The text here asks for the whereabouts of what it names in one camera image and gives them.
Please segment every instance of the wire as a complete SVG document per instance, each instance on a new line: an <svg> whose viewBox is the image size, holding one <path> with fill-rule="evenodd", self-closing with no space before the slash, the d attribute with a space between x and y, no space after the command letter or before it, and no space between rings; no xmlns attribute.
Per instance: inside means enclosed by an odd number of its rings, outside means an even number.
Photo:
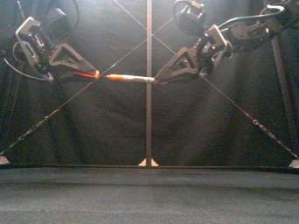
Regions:
<svg viewBox="0 0 299 224"><path fill-rule="evenodd" d="M27 74L27 73L23 73L21 70L18 70L17 68L15 68L15 66L9 62L9 60L5 58L5 63L21 74L21 75L23 75L25 77L27 77L27 78L30 78L30 79L33 79L33 80L38 80L38 81L49 81L49 79L43 79L43 78L38 78L38 77L34 77L34 76L31 76L30 74Z"/></svg>
<svg viewBox="0 0 299 224"><path fill-rule="evenodd" d="M266 15L257 15L257 16L251 16L251 17L235 17L231 20L229 20L226 23L223 23L219 28L223 29L226 26L239 22L239 21L250 21L250 20L259 20L263 18L274 18L277 16L279 16L285 11L286 11L286 7L279 6L279 5L269 5L267 8L270 10L279 10L275 13L271 14L266 14Z"/></svg>

